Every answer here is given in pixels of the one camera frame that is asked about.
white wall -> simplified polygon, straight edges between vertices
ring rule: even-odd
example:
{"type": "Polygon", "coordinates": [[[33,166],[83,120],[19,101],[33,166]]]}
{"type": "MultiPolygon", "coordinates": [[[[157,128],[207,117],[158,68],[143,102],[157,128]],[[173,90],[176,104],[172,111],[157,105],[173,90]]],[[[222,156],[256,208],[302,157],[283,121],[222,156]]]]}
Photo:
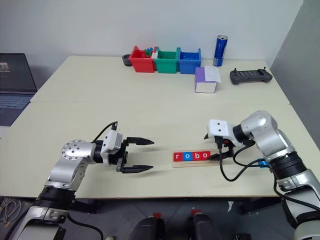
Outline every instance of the white wall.
{"type": "Polygon", "coordinates": [[[121,56],[134,45],[201,48],[274,61],[303,0],[0,0],[0,52],[26,53],[37,85],[70,55],[121,56]]]}

remote controller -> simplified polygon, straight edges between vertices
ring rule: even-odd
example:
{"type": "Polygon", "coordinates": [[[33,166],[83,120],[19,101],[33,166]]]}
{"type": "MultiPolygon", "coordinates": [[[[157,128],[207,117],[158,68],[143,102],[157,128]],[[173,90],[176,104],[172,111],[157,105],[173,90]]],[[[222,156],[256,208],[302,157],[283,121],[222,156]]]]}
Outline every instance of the remote controller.
{"type": "Polygon", "coordinates": [[[272,75],[264,69],[237,71],[235,68],[230,72],[230,79],[232,84],[238,85],[241,83],[265,82],[268,83],[272,79],[272,75]]]}

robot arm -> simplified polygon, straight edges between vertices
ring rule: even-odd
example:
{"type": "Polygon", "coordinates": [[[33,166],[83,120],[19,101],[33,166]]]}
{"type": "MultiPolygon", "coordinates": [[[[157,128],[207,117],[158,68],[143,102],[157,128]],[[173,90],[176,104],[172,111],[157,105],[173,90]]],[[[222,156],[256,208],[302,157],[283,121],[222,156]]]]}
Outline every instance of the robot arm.
{"type": "Polygon", "coordinates": [[[88,165],[116,165],[116,171],[122,173],[140,173],[153,168],[148,165],[125,167],[129,144],[150,145],[154,142],[140,137],[124,139],[116,129],[115,122],[103,140],[73,140],[63,146],[59,161],[17,227],[13,240],[63,239],[65,230],[59,224],[65,222],[68,209],[75,202],[75,192],[85,177],[88,165]]]}
{"type": "Polygon", "coordinates": [[[212,119],[207,138],[215,139],[218,148],[224,140],[231,141],[233,147],[255,141],[279,188],[285,192],[281,202],[289,224],[296,229],[294,239],[320,236],[320,183],[269,113],[256,111],[239,125],[212,119]]]}

energy drink can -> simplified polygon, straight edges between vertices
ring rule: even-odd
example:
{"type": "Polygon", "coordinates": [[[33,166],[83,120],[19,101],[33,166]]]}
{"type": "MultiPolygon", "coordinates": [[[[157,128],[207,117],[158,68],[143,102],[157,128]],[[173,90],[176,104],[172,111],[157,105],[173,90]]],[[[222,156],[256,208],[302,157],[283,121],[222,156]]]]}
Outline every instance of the energy drink can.
{"type": "Polygon", "coordinates": [[[215,52],[213,57],[213,65],[215,65],[216,67],[222,66],[227,48],[227,42],[228,37],[225,35],[219,35],[216,39],[215,52]]]}

plastic bin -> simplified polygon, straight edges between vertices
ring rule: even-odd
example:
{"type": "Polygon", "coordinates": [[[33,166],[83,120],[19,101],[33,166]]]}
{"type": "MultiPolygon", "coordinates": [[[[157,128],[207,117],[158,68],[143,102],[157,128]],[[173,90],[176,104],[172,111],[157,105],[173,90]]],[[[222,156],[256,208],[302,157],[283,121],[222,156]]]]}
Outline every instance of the plastic bin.
{"type": "Polygon", "coordinates": [[[195,74],[196,68],[201,66],[201,50],[198,52],[184,52],[181,48],[177,48],[178,68],[181,74],[195,74]]]}
{"type": "Polygon", "coordinates": [[[129,60],[137,73],[154,73],[156,64],[151,56],[146,56],[145,50],[140,50],[134,46],[129,60]]]}
{"type": "Polygon", "coordinates": [[[154,59],[156,69],[161,74],[175,74],[178,68],[178,48],[176,51],[161,51],[156,48],[157,57],[154,59]]]}

